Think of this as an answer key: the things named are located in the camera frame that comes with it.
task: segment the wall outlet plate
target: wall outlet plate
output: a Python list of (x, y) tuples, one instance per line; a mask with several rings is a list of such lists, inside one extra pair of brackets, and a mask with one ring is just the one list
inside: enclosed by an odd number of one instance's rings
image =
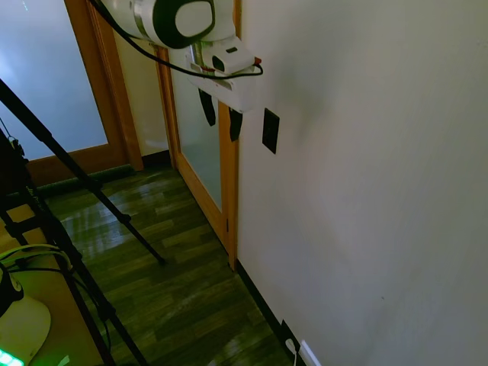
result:
[(280, 117), (265, 109), (265, 122), (262, 130), (262, 143), (276, 154), (278, 146), (278, 131), (280, 129)]
[(301, 343), (300, 356), (306, 366), (322, 366), (305, 341)]

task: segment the wooden floor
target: wooden floor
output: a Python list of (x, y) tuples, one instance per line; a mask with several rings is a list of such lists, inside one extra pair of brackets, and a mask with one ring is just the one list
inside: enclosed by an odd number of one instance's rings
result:
[[(177, 172), (138, 173), (107, 183), (104, 193), (166, 266), (87, 191), (48, 203), (151, 365), (290, 364)], [(132, 362), (110, 329), (117, 364)]]

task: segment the glass panel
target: glass panel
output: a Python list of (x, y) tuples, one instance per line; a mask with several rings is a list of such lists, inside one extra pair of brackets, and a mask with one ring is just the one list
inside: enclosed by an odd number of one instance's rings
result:
[[(67, 151), (107, 143), (64, 2), (0, 3), (0, 78)], [(0, 117), (28, 159), (52, 155), (3, 103)]]
[[(185, 52), (185, 50), (170, 50), (171, 62), (185, 67)], [(172, 78), (181, 152), (217, 206), (222, 209), (217, 100), (213, 100), (217, 123), (211, 127), (201, 106), (197, 87), (180, 72), (173, 70)]]

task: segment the wooden desk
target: wooden desk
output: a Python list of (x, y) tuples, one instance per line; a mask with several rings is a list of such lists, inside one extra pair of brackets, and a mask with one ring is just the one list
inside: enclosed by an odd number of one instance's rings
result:
[[(32, 216), (27, 206), (15, 208), (9, 214), (14, 221)], [(0, 220), (0, 252), (18, 246), (17, 241), (5, 232), (4, 226)], [(46, 242), (40, 230), (32, 230), (25, 237), (31, 244)], [(38, 257), (29, 266), (59, 269), (51, 255)], [(104, 364), (101, 352), (106, 355), (107, 349), (103, 339), (79, 292), (74, 288), (70, 290), (62, 274), (29, 271), (15, 273), (14, 276), (21, 282), (25, 294), (44, 303), (51, 313), (49, 334), (29, 366), (57, 366), (67, 355), (70, 362), (66, 366)]]

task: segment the green light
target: green light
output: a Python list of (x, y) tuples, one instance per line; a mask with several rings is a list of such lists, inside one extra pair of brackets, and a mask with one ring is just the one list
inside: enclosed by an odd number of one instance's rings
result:
[(2, 350), (0, 350), (0, 364), (6, 364), (7, 366), (24, 366), (24, 362)]

